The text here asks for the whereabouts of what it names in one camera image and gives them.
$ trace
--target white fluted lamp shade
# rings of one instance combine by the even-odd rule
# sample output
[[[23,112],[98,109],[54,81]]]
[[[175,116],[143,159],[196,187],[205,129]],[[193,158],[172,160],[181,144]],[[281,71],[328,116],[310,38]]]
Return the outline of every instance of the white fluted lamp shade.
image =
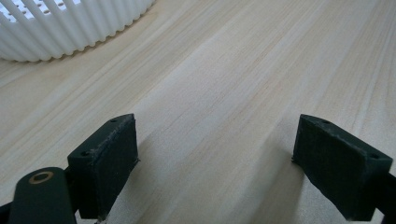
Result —
[[[46,61],[105,41],[154,0],[0,0],[0,58]]]

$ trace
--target screw hole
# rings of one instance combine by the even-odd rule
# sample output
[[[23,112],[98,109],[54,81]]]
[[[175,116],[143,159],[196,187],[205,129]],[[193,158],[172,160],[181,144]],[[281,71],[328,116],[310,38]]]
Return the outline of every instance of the screw hole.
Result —
[[[81,156],[89,156],[91,153],[90,153],[90,151],[83,151],[83,152],[81,152]]]
[[[379,159],[379,156],[376,155],[376,154],[374,154],[374,153],[373,153],[373,154],[370,154],[370,157],[373,158],[373,159]]]
[[[53,176],[53,172],[51,171],[44,171],[38,174],[33,175],[29,179],[30,184],[41,184],[46,182],[47,180],[51,179]]]

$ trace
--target wooden table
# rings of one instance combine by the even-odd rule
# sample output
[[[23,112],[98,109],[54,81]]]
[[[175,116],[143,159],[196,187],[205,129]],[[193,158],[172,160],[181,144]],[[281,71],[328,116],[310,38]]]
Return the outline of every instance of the wooden table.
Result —
[[[72,57],[0,61],[0,204],[135,113],[141,162],[108,223],[344,223],[290,162],[298,118],[396,158],[395,98],[396,1],[158,0]]]

